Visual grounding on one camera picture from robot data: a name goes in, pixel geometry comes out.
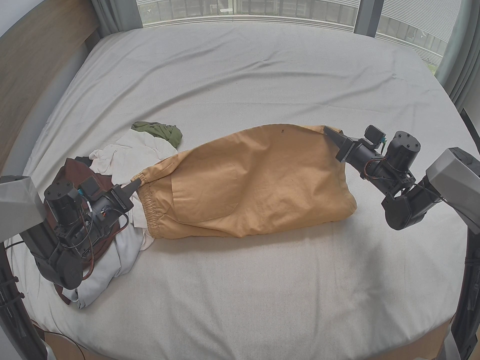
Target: wooden bed base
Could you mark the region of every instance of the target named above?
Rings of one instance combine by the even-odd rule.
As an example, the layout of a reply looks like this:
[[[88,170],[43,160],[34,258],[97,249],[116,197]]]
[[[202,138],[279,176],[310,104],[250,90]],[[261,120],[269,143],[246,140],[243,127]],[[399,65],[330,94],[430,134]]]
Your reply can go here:
[[[98,26],[91,0],[44,0],[0,37],[0,172],[40,95]]]

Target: gray curtain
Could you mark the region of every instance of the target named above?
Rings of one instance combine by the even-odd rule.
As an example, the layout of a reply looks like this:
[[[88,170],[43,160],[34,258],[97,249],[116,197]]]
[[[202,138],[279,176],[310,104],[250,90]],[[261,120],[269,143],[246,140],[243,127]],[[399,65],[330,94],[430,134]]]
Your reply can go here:
[[[100,21],[101,38],[143,27],[136,0],[92,0],[92,4]]]
[[[445,56],[435,73],[458,111],[475,85],[480,67],[480,0],[462,0]]]

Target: green garment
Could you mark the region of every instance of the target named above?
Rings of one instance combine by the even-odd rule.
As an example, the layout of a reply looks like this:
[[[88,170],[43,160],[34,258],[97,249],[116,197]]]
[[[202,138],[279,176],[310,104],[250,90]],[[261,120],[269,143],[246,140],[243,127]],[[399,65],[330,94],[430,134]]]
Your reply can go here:
[[[154,137],[161,137],[177,148],[182,140],[182,132],[176,125],[160,124],[157,122],[137,121],[131,128],[138,132],[147,132]]]

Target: mattress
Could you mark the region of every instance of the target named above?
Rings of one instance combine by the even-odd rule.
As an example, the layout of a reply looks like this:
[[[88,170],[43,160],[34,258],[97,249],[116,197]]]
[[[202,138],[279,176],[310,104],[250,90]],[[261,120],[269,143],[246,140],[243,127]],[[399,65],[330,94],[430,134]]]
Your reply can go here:
[[[102,39],[28,161],[40,194],[67,157],[118,140],[134,121],[176,124],[179,151],[268,123],[374,124],[421,143],[419,180],[447,148],[476,154],[447,94],[407,47],[277,23],[203,23]],[[346,166],[346,220],[245,238],[157,239],[89,307],[65,305],[27,248],[10,249],[31,318],[119,360],[364,359],[455,312],[467,228],[446,204],[391,230],[382,194]]]

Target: pocket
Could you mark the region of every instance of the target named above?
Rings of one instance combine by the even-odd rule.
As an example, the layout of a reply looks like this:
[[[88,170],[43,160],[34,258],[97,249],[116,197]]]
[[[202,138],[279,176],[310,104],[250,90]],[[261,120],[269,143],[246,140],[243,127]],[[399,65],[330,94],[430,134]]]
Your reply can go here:
[[[198,223],[232,213],[240,198],[237,169],[227,158],[180,164],[172,173],[175,214],[180,223]]]

